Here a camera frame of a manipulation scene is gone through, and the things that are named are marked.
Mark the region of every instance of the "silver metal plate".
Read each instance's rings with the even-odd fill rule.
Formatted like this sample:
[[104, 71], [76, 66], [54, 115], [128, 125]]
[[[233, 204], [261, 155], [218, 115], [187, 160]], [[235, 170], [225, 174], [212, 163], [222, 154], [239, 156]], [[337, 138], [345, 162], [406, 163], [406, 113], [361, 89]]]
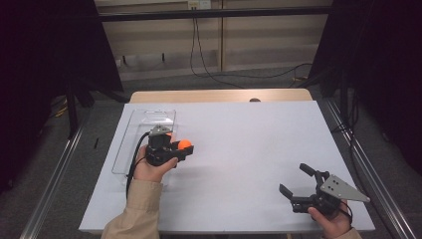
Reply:
[[163, 126], [163, 125], [157, 125], [155, 126], [151, 132], [149, 133], [149, 136], [155, 136], [155, 135], [161, 135], [171, 132], [171, 129]]
[[347, 184], [335, 175], [331, 175], [325, 183], [322, 184], [320, 190], [339, 199], [347, 199], [353, 201], [369, 202], [370, 198], [359, 192], [354, 187]]

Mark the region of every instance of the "clear plastic tray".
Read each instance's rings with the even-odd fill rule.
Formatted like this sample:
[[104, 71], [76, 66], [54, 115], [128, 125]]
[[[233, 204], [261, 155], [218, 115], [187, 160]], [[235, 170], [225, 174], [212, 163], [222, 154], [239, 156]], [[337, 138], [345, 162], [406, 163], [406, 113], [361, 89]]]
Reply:
[[[126, 175], [128, 174], [140, 138], [146, 132], [151, 131], [156, 125], [164, 125], [173, 131], [172, 140], [174, 140], [177, 134], [177, 124], [175, 121], [176, 111], [133, 111], [120, 148], [118, 149], [117, 157], [111, 170], [112, 173], [117, 175], [119, 180], [125, 184]], [[143, 140], [142, 145], [147, 143], [148, 137]]]

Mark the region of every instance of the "orange object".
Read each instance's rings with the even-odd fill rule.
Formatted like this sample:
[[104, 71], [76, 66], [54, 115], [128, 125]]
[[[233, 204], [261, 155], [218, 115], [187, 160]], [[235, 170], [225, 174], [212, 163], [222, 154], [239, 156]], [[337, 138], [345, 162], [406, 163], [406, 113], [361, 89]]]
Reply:
[[192, 143], [188, 139], [182, 139], [179, 141], [179, 144], [177, 144], [177, 149], [183, 149], [191, 145]]

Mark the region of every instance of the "white table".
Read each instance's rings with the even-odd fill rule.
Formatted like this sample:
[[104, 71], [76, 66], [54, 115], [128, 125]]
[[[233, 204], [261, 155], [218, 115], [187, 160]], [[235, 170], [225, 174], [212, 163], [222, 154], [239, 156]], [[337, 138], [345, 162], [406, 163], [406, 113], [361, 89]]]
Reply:
[[[162, 233], [298, 233], [319, 231], [308, 214], [293, 213], [279, 192], [315, 193], [304, 162], [353, 185], [316, 102], [127, 104], [80, 230], [101, 233], [124, 208], [125, 188], [112, 172], [133, 110], [176, 110], [178, 138], [194, 153], [170, 171], [160, 201]], [[349, 202], [353, 226], [373, 230], [361, 202]]]

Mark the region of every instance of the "electrical cable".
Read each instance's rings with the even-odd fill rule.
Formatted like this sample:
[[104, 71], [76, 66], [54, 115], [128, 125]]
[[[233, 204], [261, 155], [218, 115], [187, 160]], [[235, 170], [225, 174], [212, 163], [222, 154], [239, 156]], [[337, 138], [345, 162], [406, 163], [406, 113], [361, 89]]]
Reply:
[[353, 91], [353, 98], [351, 100], [351, 109], [350, 112], [347, 114], [348, 121], [343, 121], [341, 124], [337, 125], [335, 128], [331, 129], [330, 132], [338, 132], [338, 131], [345, 131], [350, 129], [351, 132], [354, 130], [354, 126], [357, 124], [359, 120], [359, 98], [357, 95], [357, 91]]
[[296, 68], [293, 68], [293, 81], [292, 83], [288, 86], [288, 89], [290, 89], [296, 82]]
[[130, 183], [133, 179], [133, 175], [134, 175], [134, 170], [136, 169], [137, 165], [140, 163], [141, 160], [143, 160], [145, 157], [141, 158], [139, 161], [136, 161], [137, 156], [139, 154], [139, 149], [140, 149], [140, 145], [143, 142], [143, 139], [149, 135], [149, 132], [146, 132], [143, 134], [143, 136], [139, 139], [139, 142], [136, 145], [136, 149], [134, 150], [134, 154], [133, 154], [133, 158], [130, 164], [130, 169], [129, 169], [129, 173], [127, 174], [127, 183], [126, 183], [126, 198], [127, 195], [129, 193], [129, 187], [130, 187]]
[[[194, 47], [195, 47], [195, 35], [197, 36], [197, 38], [198, 38], [198, 45], [199, 45], [199, 52], [200, 52], [200, 54], [201, 54], [201, 59], [202, 59], [202, 65], [204, 66], [204, 69], [205, 69], [205, 72], [207, 73], [207, 77], [203, 77], [203, 76], [200, 76], [200, 75], [198, 75], [198, 74], [196, 74], [195, 73], [195, 71], [193, 70], [193, 66], [192, 66], [192, 55], [193, 55], [193, 49], [194, 49]], [[217, 82], [217, 83], [221, 83], [221, 84], [225, 84], [225, 85], [229, 85], [229, 86], [232, 86], [232, 87], [235, 87], [235, 88], [240, 88], [240, 89], [245, 89], [244, 87], [241, 87], [241, 86], [238, 86], [238, 85], [236, 85], [236, 84], [232, 84], [232, 83], [228, 83], [228, 82], [223, 82], [223, 81], [220, 81], [220, 80], [217, 80], [217, 79], [215, 79], [209, 72], [208, 72], [208, 69], [207, 69], [207, 67], [206, 67], [206, 65], [205, 65], [205, 60], [204, 60], [204, 56], [203, 56], [203, 54], [202, 54], [202, 46], [201, 46], [201, 42], [200, 42], [200, 40], [199, 40], [199, 27], [198, 27], [198, 20], [196, 19], [196, 18], [194, 18], [193, 19], [193, 41], [192, 41], [192, 51], [191, 51], [191, 53], [190, 53], [190, 69], [191, 69], [191, 71], [192, 71], [192, 73], [193, 73], [193, 75], [195, 75], [195, 76], [197, 76], [197, 77], [200, 77], [200, 78], [211, 78], [212, 80], [214, 80], [215, 82]]]
[[[204, 57], [203, 57], [201, 40], [200, 40], [200, 37], [199, 37], [199, 26], [198, 26], [198, 21], [197, 21], [196, 18], [193, 19], [193, 24], [194, 24], [194, 27], [193, 27], [193, 38], [192, 38], [192, 50], [191, 50], [191, 53], [190, 53], [190, 69], [191, 69], [193, 75], [195, 75], [196, 77], [200, 77], [200, 78], [211, 78], [214, 81], [216, 81], [218, 83], [221, 83], [221, 84], [227, 84], [227, 85], [230, 85], [230, 86], [233, 86], [233, 87], [236, 87], [236, 88], [245, 89], [244, 87], [241, 87], [241, 86], [238, 86], [238, 85], [235, 85], [235, 84], [231, 84], [231, 83], [227, 83], [227, 82], [223, 82], [223, 81], [217, 80], [214, 77], [241, 77], [241, 78], [251, 78], [251, 79], [270, 79], [270, 78], [276, 78], [276, 77], [280, 77], [280, 76], [286, 75], [286, 74], [288, 74], [290, 72], [294, 72], [295, 73], [295, 77], [296, 77], [296, 69], [297, 68], [300, 68], [300, 67], [303, 67], [303, 66], [311, 66], [312, 65], [312, 63], [299, 64], [299, 65], [297, 65], [297, 66], [295, 66], [295, 67], [293, 67], [293, 68], [291, 68], [291, 69], [289, 69], [289, 70], [287, 70], [285, 72], [282, 72], [282, 73], [279, 73], [279, 74], [275, 74], [275, 75], [272, 75], [272, 76], [266, 76], [266, 77], [246, 76], [246, 75], [238, 75], [238, 74], [210, 74], [209, 71], [208, 71], [208, 69], [206, 68], [205, 60], [204, 60]], [[204, 66], [205, 72], [207, 73], [207, 76], [198, 75], [193, 70], [192, 59], [193, 59], [193, 51], [194, 51], [194, 47], [195, 47], [195, 36], [197, 37], [197, 41], [198, 41], [198, 45], [199, 45], [199, 51], [200, 51], [200, 55], [201, 55], [202, 64]]]
[[350, 212], [350, 214], [348, 214], [346, 211], [344, 211], [341, 208], [338, 208], [338, 211], [341, 212], [342, 214], [344, 214], [348, 220], [350, 221], [350, 225], [351, 223], [353, 223], [353, 211], [351, 210], [351, 208], [347, 205], [347, 203], [340, 201], [342, 204], [344, 204], [347, 207], [347, 210]]

